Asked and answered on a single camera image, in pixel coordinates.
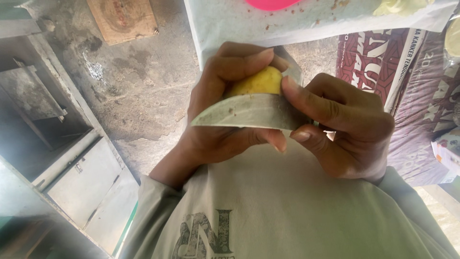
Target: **knife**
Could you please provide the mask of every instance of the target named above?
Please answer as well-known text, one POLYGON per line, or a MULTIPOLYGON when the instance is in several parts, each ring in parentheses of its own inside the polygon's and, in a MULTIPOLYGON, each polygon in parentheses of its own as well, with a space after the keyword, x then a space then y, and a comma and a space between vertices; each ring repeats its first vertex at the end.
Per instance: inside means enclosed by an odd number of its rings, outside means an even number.
POLYGON ((277 94, 244 94, 224 99, 200 113, 192 126, 249 127, 296 130, 315 124, 277 94))

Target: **clear plastic bag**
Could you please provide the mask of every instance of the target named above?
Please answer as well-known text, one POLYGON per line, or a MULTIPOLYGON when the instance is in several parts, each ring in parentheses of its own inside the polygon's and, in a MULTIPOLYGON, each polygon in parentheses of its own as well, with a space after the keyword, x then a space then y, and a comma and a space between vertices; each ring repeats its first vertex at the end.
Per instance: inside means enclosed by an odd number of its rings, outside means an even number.
POLYGON ((444 69, 460 63, 460 11, 449 21, 444 42, 444 69))

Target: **hand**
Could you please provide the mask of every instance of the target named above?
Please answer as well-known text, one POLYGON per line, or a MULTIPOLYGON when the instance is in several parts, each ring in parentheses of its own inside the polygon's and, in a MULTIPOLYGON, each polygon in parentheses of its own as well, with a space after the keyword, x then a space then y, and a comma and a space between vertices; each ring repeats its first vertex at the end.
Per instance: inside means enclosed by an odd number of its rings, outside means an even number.
POLYGON ((317 75, 305 88, 290 77, 284 77, 281 85, 294 107, 337 130, 333 141, 313 125, 291 132, 291 138, 310 150, 327 174, 380 183, 395 123, 378 95, 327 74, 317 75))
MULTIPOLYGON (((268 65, 281 72, 289 64, 273 48, 226 42, 210 58, 200 81, 192 90, 188 123, 209 106, 222 100, 226 86, 251 76, 268 65)), ((241 154, 250 146, 269 143, 284 152, 286 139, 277 129, 187 126, 176 147, 152 170, 150 177, 179 188, 199 165, 217 163, 241 154)))

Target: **pink object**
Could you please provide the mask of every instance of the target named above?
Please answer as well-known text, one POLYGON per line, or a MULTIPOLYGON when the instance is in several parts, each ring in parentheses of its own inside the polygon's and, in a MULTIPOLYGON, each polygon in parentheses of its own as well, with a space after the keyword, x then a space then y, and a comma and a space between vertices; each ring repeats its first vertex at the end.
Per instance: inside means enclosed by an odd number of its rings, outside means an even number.
POLYGON ((265 11, 281 10, 300 1, 301 0, 246 0, 248 4, 265 11))

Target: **potato skin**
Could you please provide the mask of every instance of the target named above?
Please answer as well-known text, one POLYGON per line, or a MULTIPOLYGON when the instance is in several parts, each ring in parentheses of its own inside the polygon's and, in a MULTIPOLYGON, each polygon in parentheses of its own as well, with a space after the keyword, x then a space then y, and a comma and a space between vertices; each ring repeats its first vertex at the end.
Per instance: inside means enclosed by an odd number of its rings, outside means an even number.
POLYGON ((282 77, 278 69, 267 66, 259 73, 235 82, 232 88, 224 94, 224 98, 254 93, 281 94, 282 77))

